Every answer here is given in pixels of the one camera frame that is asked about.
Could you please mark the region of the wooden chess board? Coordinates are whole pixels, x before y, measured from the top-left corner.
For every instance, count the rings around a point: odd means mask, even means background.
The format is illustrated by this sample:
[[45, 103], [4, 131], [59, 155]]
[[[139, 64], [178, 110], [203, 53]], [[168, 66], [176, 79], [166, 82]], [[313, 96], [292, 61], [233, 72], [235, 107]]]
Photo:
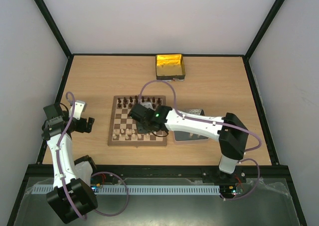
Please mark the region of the wooden chess board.
[[150, 140], [146, 140], [145, 134], [138, 133], [136, 121], [128, 116], [138, 100], [151, 102], [156, 106], [166, 103], [165, 96], [114, 96], [110, 116], [108, 146], [165, 147], [167, 145], [165, 136], [149, 134]]

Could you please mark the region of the silver metal tray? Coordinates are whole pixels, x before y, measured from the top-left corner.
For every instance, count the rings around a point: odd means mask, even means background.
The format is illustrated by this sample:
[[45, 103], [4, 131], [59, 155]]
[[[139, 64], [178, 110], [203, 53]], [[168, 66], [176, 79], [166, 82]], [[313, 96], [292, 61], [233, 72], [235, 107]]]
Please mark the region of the silver metal tray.
[[[182, 110], [185, 113], [195, 114], [195, 115], [205, 115], [203, 109], [184, 109]], [[195, 141], [202, 141], [202, 140], [208, 140], [208, 137], [193, 134], [190, 132], [184, 132], [184, 131], [174, 131], [174, 140], [176, 142], [195, 142]]]

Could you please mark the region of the gold tin box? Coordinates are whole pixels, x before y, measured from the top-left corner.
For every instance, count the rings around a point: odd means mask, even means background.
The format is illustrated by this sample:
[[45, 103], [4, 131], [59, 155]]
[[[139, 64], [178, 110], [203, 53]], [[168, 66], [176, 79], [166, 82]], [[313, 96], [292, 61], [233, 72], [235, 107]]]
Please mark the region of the gold tin box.
[[156, 55], [156, 79], [163, 81], [184, 81], [185, 66], [182, 54]]

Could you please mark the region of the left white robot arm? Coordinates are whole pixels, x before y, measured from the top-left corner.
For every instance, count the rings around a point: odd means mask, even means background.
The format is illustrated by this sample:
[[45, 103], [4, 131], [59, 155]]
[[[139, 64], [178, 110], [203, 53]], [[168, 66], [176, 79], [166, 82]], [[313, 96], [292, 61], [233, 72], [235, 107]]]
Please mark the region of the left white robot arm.
[[67, 110], [61, 103], [43, 108], [47, 117], [42, 126], [42, 139], [51, 151], [54, 182], [53, 190], [46, 195], [47, 202], [68, 224], [97, 208], [98, 203], [90, 187], [91, 175], [97, 167], [86, 155], [77, 160], [72, 154], [72, 132], [90, 133], [94, 118], [82, 118], [86, 103], [80, 100]]

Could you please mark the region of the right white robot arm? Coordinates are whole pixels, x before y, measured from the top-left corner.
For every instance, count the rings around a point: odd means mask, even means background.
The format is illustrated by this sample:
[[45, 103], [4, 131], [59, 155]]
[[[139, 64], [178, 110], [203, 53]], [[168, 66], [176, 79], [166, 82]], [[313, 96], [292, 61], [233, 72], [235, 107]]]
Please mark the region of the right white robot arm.
[[128, 116], [150, 132], [183, 131], [202, 135], [219, 142], [221, 159], [217, 170], [223, 182], [235, 176], [237, 163], [243, 159], [249, 131], [232, 113], [224, 117], [195, 115], [168, 106], [158, 106], [155, 110], [142, 104], [135, 104]]

